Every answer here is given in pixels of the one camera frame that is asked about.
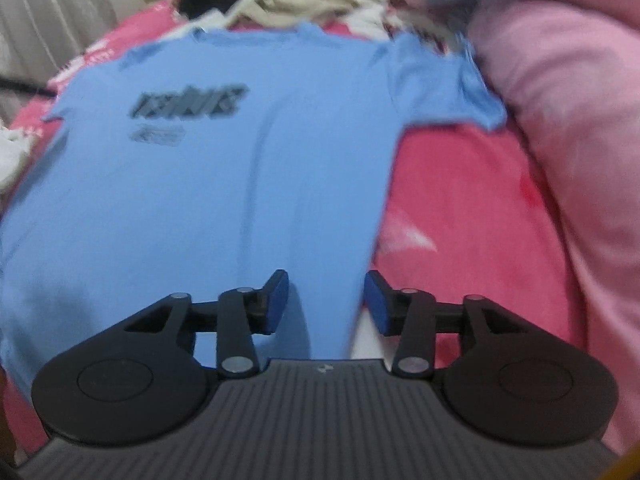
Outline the light blue t-shirt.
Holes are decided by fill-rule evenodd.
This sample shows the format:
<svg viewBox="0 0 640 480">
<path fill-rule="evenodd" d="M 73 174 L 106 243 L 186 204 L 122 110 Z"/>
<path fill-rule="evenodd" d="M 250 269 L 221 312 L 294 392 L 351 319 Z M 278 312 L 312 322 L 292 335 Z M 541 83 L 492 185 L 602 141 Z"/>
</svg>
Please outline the light blue t-shirt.
<svg viewBox="0 0 640 480">
<path fill-rule="evenodd" d="M 471 48 L 283 30 L 192 32 L 84 68 L 1 219 L 1 363 L 20 393 L 78 342 L 173 292 L 285 270 L 261 358 L 349 356 L 397 144 L 412 126 L 495 130 Z"/>
</svg>

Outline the pink floral bed blanket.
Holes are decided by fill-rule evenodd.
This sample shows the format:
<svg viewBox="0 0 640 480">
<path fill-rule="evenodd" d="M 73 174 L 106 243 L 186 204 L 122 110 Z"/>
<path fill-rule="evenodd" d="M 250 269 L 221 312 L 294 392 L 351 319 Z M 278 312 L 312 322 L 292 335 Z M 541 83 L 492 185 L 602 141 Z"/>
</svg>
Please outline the pink floral bed blanket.
<svg viewBox="0 0 640 480">
<path fill-rule="evenodd" d="M 177 27 L 169 0 L 152 4 L 106 32 L 79 58 L 67 84 L 85 66 L 109 61 L 134 46 L 158 39 Z M 524 136 L 512 122 L 494 136 L 477 128 L 417 128 L 401 140 L 390 195 L 372 266 L 395 286 L 419 285 L 441 300 L 482 292 L 582 350 L 587 349 L 585 300 L 576 282 L 561 234 L 560 215 L 544 174 L 527 153 Z M 26 344 L 73 336 L 63 314 L 80 321 L 87 337 L 87 315 L 53 304 L 55 296 L 27 298 L 10 314 L 1 301 L 1 325 L 18 321 Z M 6 372 L 2 408 L 18 448 L 27 454 L 46 440 L 28 395 Z"/>
</svg>

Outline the pink grey quilt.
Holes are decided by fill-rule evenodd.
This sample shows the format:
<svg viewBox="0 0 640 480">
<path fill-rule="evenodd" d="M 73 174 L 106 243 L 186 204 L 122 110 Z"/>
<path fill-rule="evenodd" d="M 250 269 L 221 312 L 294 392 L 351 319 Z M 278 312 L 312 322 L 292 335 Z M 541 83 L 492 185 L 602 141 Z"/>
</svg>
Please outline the pink grey quilt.
<svg viewBox="0 0 640 480">
<path fill-rule="evenodd" d="M 587 301 L 588 348 L 639 439 L 639 0 L 400 0 L 462 21 L 558 203 Z"/>
</svg>

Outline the grey curtain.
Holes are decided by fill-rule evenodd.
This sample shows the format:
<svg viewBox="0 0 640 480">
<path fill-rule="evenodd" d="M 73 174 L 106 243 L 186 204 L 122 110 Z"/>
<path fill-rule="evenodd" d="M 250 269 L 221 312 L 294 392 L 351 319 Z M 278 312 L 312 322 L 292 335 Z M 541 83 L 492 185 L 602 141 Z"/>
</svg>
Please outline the grey curtain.
<svg viewBox="0 0 640 480">
<path fill-rule="evenodd" d="M 1 0 L 1 73 L 44 84 L 115 24 L 111 0 Z"/>
</svg>

